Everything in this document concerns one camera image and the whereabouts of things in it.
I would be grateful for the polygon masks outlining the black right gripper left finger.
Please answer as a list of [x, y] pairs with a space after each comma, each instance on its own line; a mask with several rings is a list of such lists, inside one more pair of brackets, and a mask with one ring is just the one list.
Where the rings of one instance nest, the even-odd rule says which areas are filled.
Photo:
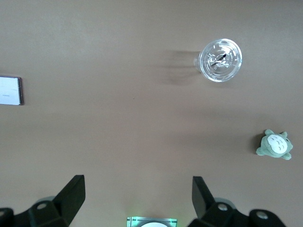
[[0, 209], [2, 227], [68, 227], [85, 201], [85, 177], [75, 175], [51, 200], [42, 200], [22, 213]]

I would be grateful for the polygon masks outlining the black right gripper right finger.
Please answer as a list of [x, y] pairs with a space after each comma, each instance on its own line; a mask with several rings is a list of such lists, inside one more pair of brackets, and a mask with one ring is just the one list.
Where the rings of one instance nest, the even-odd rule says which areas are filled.
[[192, 203], [197, 215], [190, 227], [284, 227], [273, 212], [255, 209], [246, 216], [226, 202], [216, 201], [204, 179], [192, 179]]

